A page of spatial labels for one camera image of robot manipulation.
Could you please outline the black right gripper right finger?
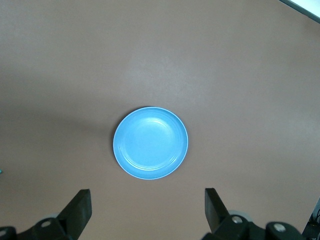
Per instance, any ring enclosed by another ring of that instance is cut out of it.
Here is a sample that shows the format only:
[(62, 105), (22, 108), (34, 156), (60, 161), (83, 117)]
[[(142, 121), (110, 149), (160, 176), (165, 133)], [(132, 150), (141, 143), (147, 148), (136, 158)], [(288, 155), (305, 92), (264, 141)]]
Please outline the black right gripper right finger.
[(303, 240), (292, 225), (272, 221), (265, 228), (255, 225), (239, 214), (230, 214), (214, 188), (204, 192), (205, 216), (211, 232), (204, 240)]

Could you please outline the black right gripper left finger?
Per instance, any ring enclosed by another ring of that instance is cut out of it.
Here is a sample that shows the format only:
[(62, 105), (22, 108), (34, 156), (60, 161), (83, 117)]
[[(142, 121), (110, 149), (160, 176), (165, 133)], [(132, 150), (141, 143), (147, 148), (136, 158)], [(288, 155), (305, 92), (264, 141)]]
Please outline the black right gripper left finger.
[(91, 218), (91, 192), (80, 190), (56, 216), (17, 234), (17, 240), (77, 240)]

